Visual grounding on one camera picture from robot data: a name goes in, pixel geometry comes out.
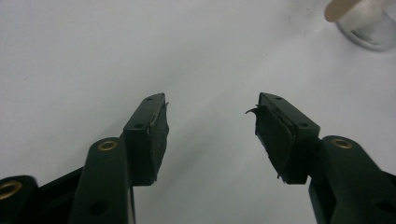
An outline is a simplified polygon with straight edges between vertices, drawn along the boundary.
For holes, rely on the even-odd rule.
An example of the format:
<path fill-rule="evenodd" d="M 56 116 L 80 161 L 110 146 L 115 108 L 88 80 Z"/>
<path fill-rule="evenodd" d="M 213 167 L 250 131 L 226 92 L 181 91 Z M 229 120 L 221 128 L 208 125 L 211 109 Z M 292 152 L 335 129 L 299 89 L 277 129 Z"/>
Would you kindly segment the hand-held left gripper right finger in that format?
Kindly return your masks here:
<path fill-rule="evenodd" d="M 396 224 L 396 175 L 382 171 L 358 143 L 320 138 L 312 119 L 271 93 L 262 92 L 250 111 L 277 176 L 309 185 L 318 224 Z"/>

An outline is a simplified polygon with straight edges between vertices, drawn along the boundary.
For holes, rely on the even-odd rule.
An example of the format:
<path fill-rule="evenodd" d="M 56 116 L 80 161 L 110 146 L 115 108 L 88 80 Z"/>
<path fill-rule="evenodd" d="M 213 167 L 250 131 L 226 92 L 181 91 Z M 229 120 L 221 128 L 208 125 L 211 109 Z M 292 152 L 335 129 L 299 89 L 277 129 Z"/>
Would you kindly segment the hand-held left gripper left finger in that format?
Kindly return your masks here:
<path fill-rule="evenodd" d="M 145 98 L 119 137 L 91 145 L 68 224 L 135 224 L 134 187 L 157 180 L 169 126 L 163 93 Z"/>

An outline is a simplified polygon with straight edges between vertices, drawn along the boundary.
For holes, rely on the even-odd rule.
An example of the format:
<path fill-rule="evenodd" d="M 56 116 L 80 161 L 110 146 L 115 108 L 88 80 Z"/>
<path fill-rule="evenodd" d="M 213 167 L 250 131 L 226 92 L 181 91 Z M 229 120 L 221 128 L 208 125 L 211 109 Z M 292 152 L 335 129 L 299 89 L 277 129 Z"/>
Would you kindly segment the clear glass cup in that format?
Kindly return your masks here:
<path fill-rule="evenodd" d="M 396 19 L 389 9 L 396 0 L 360 0 L 336 24 L 355 44 L 369 50 L 396 47 Z"/>

